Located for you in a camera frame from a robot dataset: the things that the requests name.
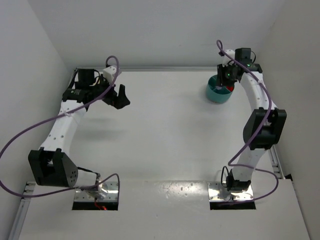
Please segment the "teal divided round container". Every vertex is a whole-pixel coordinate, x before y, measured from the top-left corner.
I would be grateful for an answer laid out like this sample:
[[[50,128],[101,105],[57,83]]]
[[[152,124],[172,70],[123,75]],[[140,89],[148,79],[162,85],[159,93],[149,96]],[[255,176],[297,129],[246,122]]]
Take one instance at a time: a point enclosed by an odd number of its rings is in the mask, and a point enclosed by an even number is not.
[[[216,89],[216,81],[217,75],[209,78],[205,88],[205,95],[209,101],[223,104],[231,97],[233,91],[229,91],[226,86],[223,86],[220,90]]]

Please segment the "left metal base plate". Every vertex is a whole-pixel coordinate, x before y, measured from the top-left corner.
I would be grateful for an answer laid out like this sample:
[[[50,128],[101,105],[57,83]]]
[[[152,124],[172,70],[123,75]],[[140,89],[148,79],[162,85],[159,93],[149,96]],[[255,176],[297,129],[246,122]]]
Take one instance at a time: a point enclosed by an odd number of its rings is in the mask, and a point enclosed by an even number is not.
[[[92,189],[77,189],[74,193],[75,203],[116,203],[118,201],[119,184],[106,181]]]

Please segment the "red lego brick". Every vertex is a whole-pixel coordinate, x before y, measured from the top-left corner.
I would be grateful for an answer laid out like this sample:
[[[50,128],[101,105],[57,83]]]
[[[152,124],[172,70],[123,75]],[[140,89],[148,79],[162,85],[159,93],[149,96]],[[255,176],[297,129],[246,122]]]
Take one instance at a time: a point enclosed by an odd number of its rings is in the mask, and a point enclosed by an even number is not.
[[[227,86],[226,87],[230,92],[232,92],[234,90],[234,87],[233,86]]]

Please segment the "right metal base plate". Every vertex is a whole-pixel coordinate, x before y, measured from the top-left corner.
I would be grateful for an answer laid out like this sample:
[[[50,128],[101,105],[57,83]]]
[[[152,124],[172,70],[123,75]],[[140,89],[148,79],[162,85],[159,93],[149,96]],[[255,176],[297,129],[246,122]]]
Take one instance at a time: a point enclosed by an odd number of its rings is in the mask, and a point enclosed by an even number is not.
[[[254,199],[252,186],[244,191],[228,191],[218,181],[208,182],[208,198],[211,203],[243,202]]]

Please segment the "metal base plate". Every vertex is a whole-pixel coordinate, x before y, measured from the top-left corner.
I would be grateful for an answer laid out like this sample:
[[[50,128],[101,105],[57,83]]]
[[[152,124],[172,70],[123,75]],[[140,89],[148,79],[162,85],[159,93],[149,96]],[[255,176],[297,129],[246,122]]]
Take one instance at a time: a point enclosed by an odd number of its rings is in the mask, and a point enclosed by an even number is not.
[[[254,199],[252,186],[244,191],[228,191],[218,181],[208,182],[208,198],[211,203],[243,202]]]
[[[92,189],[77,189],[74,193],[75,203],[116,203],[118,201],[119,184],[106,181]]]

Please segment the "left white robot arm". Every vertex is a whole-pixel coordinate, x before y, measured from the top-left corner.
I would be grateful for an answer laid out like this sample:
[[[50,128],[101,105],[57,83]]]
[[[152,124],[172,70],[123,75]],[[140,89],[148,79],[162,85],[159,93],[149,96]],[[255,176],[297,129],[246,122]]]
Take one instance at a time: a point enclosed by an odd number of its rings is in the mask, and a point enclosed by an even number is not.
[[[120,110],[130,105],[125,86],[120,84],[115,91],[112,81],[117,68],[108,65],[102,72],[96,69],[77,69],[68,88],[62,95],[59,114],[48,137],[38,150],[31,150],[28,161],[40,186],[66,187],[76,186],[79,168],[70,159],[70,147],[81,119],[88,111],[89,102],[95,98]]]

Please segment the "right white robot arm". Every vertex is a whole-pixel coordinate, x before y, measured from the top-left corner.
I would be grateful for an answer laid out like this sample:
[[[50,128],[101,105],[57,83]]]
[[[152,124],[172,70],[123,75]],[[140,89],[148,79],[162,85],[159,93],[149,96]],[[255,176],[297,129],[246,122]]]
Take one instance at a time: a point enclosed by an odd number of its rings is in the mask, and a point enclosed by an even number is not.
[[[240,83],[252,110],[242,132],[244,146],[228,163],[231,170],[225,187],[229,192],[244,192],[249,188],[258,162],[279,142],[287,119],[287,112],[272,101],[262,67],[252,60],[251,54],[250,48],[219,51],[223,60],[217,65],[216,86],[233,87]]]

